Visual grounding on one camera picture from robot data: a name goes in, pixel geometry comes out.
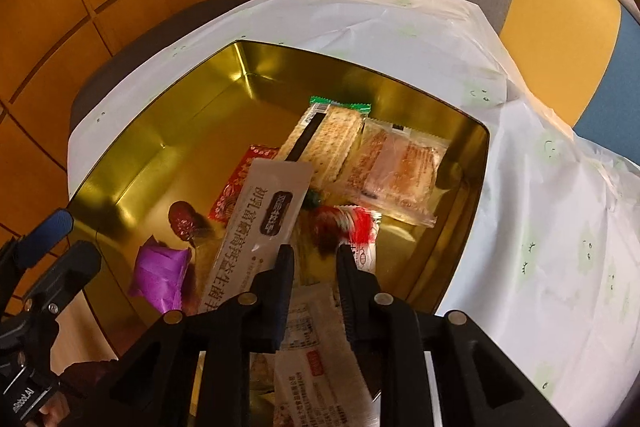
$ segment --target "metal bolt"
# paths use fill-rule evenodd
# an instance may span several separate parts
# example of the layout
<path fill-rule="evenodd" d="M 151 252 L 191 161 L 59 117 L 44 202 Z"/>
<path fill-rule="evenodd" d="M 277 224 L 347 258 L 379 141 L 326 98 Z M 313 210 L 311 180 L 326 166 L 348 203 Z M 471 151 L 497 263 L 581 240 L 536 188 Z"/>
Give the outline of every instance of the metal bolt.
<path fill-rule="evenodd" d="M 242 304 L 242 306 L 251 306 L 258 301 L 258 298 L 255 294 L 251 292 L 241 293 L 238 296 L 238 302 Z"/>
<path fill-rule="evenodd" d="M 376 293 L 376 296 L 373 297 L 373 300 L 380 306 L 389 306 L 389 304 L 394 301 L 394 297 L 393 295 L 389 295 L 388 293 L 380 292 Z"/>
<path fill-rule="evenodd" d="M 466 324 L 466 315 L 463 314 L 463 312 L 459 312 L 458 310 L 450 312 L 447 318 L 449 319 L 449 322 L 451 324 L 454 324 L 456 326 L 462 326 L 463 324 Z"/>
<path fill-rule="evenodd" d="M 184 315 L 180 310 L 167 311 L 162 317 L 167 324 L 180 324 Z"/>

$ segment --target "blue fabric panel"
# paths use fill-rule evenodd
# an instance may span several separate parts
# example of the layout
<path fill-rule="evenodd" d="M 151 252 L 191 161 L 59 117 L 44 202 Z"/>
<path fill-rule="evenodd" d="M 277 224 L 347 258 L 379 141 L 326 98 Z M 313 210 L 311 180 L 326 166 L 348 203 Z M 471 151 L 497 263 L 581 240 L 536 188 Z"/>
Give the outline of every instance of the blue fabric panel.
<path fill-rule="evenodd" d="M 574 131 L 640 164 L 640 25 L 624 7 L 607 71 Z"/>

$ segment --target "yellow cushion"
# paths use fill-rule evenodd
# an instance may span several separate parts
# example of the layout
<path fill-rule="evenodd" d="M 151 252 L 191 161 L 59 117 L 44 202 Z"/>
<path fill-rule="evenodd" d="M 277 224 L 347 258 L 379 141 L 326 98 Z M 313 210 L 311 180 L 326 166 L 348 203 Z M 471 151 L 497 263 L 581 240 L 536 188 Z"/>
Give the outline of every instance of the yellow cushion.
<path fill-rule="evenodd" d="M 617 0 L 512 0 L 500 39 L 527 86 L 573 126 L 616 44 Z"/>

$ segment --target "plastic table cover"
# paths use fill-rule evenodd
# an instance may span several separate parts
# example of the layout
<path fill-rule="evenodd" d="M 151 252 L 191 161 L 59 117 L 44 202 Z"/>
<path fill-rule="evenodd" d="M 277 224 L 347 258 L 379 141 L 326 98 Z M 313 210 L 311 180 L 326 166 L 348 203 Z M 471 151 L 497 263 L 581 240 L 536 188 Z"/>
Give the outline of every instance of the plastic table cover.
<path fill-rule="evenodd" d="M 438 313 L 468 313 L 572 426 L 605 425 L 640 370 L 640 169 L 535 99 L 475 4 L 244 4 L 150 58 L 84 118 L 69 139 L 70 196 L 149 103 L 239 38 L 380 71 L 488 127 L 476 219 Z"/>

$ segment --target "purple wrapped candy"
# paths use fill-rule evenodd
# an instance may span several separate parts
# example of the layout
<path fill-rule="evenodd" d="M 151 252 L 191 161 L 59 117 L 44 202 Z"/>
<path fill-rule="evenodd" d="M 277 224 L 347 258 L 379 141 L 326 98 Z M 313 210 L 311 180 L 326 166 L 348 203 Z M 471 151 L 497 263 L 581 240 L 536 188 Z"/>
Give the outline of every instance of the purple wrapped candy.
<path fill-rule="evenodd" d="M 161 247 L 154 236 L 138 250 L 133 280 L 129 287 L 132 297 L 144 297 L 164 314 L 182 307 L 182 282 L 187 273 L 191 251 Z"/>

